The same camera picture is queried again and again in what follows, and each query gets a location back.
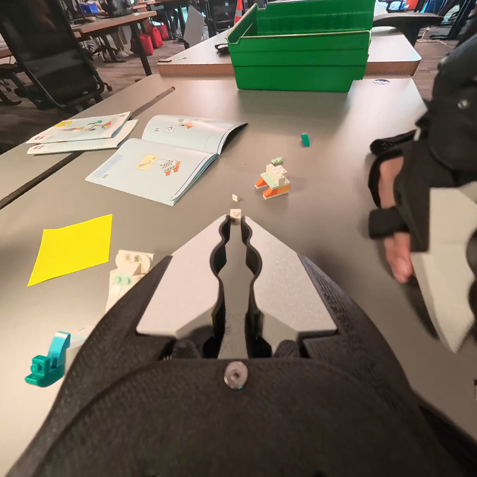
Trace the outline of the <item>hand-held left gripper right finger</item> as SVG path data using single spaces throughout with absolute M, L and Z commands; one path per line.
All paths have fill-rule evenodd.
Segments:
M 337 325 L 301 257 L 250 217 L 241 220 L 252 336 L 328 336 Z

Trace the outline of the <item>open lego instruction booklet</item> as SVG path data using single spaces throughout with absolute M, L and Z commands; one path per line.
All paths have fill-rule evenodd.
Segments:
M 173 206 L 247 122 L 158 115 L 86 182 Z

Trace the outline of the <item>wooden desk with black legs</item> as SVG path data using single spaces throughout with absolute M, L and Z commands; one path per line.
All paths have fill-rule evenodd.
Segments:
M 133 13 L 121 17 L 98 20 L 82 25 L 71 25 L 71 28 L 74 34 L 77 36 L 77 39 L 85 40 L 87 37 L 102 37 L 109 33 L 112 29 L 119 26 L 129 26 L 145 74 L 146 76 L 149 76 L 152 75 L 152 71 L 147 59 L 146 51 L 140 40 L 139 24 L 141 21 L 145 21 L 156 16 L 157 13 L 155 11 L 146 11 L 141 13 Z

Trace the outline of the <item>orange and white lego assembly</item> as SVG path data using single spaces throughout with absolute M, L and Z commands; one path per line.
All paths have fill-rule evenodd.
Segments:
M 254 185 L 257 190 L 263 190 L 265 200 L 286 195 L 290 189 L 288 173 L 281 164 L 268 164 Z

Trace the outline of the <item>green plastic bin stack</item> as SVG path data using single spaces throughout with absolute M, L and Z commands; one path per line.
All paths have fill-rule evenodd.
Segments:
M 375 1 L 253 5 L 227 33 L 241 90 L 349 92 L 365 76 Z

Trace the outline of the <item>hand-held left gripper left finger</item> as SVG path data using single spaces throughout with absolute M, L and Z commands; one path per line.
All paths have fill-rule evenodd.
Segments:
M 136 331 L 171 338 L 221 338 L 229 216 L 223 215 L 172 254 Z

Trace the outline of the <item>teal curved lego piece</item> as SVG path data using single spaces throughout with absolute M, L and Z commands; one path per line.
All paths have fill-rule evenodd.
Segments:
M 24 378 L 25 382 L 45 388 L 62 379 L 65 374 L 66 352 L 70 343 L 70 333 L 57 331 L 51 341 L 48 354 L 32 358 L 31 373 Z

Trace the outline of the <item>yellow paper sheet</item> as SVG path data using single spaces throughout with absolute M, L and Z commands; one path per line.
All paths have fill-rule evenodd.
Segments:
M 27 286 L 107 263 L 112 214 L 59 229 L 43 230 Z

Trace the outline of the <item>large white lego assembly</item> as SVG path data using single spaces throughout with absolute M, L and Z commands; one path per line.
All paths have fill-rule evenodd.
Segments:
M 110 272 L 107 313 L 151 269 L 154 254 L 121 249 L 116 255 L 116 269 Z

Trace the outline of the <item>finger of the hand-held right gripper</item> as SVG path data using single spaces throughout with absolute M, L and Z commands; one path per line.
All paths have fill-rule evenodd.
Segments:
M 429 248 L 412 252 L 414 272 L 432 324 L 444 346 L 457 353 L 475 322 L 469 303 L 474 273 L 468 243 L 477 228 L 477 185 L 432 188 Z

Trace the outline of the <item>white board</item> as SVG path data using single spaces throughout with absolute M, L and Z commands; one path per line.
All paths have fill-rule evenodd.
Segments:
M 188 6 L 188 17 L 183 33 L 185 49 L 198 45 L 202 41 L 205 19 L 194 6 Z

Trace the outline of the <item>person's right hand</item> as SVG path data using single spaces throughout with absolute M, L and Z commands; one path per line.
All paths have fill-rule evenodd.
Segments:
M 397 157 L 380 165 L 378 193 L 382 208 L 396 205 L 394 197 L 394 182 L 403 165 L 403 157 Z M 399 283 L 407 283 L 414 274 L 411 260 L 410 235 L 406 232 L 396 232 L 384 239 L 385 257 L 394 278 Z

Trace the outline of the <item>black mesh office chair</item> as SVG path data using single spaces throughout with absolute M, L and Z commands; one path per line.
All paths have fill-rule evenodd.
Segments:
M 86 110 L 111 91 L 75 37 L 60 1 L 2 0 L 0 29 L 15 64 L 1 64 L 1 80 L 40 110 Z

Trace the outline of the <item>grey table with wooden edge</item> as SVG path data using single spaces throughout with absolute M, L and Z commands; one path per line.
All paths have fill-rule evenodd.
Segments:
M 158 61 L 162 76 L 233 76 L 228 55 L 217 52 L 215 45 L 225 42 L 226 32 L 190 47 L 170 58 Z M 394 78 L 413 76 L 422 57 L 406 37 L 392 27 L 374 27 L 371 32 L 365 77 Z

